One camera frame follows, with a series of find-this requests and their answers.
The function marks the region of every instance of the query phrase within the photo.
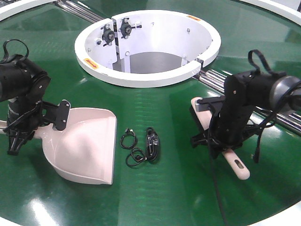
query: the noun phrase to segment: orange sticker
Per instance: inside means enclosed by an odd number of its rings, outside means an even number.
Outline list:
[[[95,63],[93,60],[86,58],[84,59],[84,61],[90,65],[93,69],[97,69],[99,66],[97,65],[97,63]]]
[[[187,17],[191,18],[191,19],[194,19],[196,21],[200,21],[201,19],[200,18],[197,18],[195,16],[191,16],[191,15],[188,15]]]

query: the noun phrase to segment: metal rail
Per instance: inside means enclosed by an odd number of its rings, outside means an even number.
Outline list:
[[[67,12],[77,15],[78,17],[83,18],[91,23],[96,23],[97,21],[104,19],[103,17],[91,12],[88,8],[85,8],[79,4],[75,4],[69,0],[58,0],[55,2],[55,4]]]
[[[221,93],[224,93],[223,84],[226,77],[227,75],[216,70],[209,70],[207,72],[201,71],[197,76],[195,76],[195,78],[198,79],[200,82]],[[258,107],[256,108],[255,112],[263,116],[268,115],[268,113],[263,113],[262,110]],[[276,122],[281,126],[301,136],[301,116],[299,114],[277,114]]]

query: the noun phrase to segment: glossy green tabletop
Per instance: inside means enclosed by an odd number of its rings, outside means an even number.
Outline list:
[[[231,0],[84,0],[104,17],[141,9],[166,9],[200,17],[220,33],[222,46],[207,67],[237,73],[250,70],[249,50],[261,50],[274,70],[301,77],[301,28],[268,11]],[[78,65],[74,41],[90,23],[55,5],[44,5],[0,22],[0,42],[15,38],[30,49],[29,58],[52,81],[44,100],[72,107],[109,109],[118,119],[114,180],[109,185],[85,185],[61,178],[46,160],[40,140],[24,145],[19,156],[6,154],[8,138],[0,136],[0,216],[23,226],[219,226],[218,207],[207,147],[193,149],[198,133],[190,116],[193,97],[215,91],[188,79],[161,88],[114,86],[87,74]],[[10,44],[10,52],[24,51]],[[7,102],[0,104],[5,120]],[[160,160],[135,169],[125,165],[128,151],[119,146],[125,128],[138,136],[144,149],[145,129],[154,127],[161,141]],[[240,181],[222,156],[215,173],[231,226],[254,223],[301,199],[300,137],[275,126],[266,129],[261,159],[253,163],[256,137],[237,154],[251,172]]]

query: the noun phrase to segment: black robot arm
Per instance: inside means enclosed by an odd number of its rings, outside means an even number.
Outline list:
[[[268,73],[262,73],[253,62],[253,53],[260,58]],[[241,147],[246,139],[256,134],[258,142],[253,159],[258,162],[261,134],[266,127],[274,124],[268,123],[274,120],[277,113],[291,114],[301,106],[299,78],[272,71],[262,53],[256,49],[249,52],[248,59],[255,70],[227,77],[224,98],[214,102],[213,98],[198,100],[199,105],[208,105],[214,113],[208,131],[202,132],[201,136],[205,139],[200,141],[198,135],[191,142],[193,146],[198,143],[209,145],[213,158],[227,148]],[[256,107],[269,110],[270,113],[260,124],[248,125]]]
[[[9,56],[4,42],[4,57],[0,61],[0,102],[8,100],[7,127],[8,154],[18,155],[23,144],[33,138],[39,126],[50,123],[57,130],[63,130],[69,114],[70,103],[63,100],[59,106],[42,100],[50,83],[47,72],[25,56]]]

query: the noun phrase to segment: dustpan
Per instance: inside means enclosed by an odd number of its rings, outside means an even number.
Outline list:
[[[63,178],[84,184],[112,184],[116,116],[98,108],[72,108],[66,129],[39,127],[43,152]]]

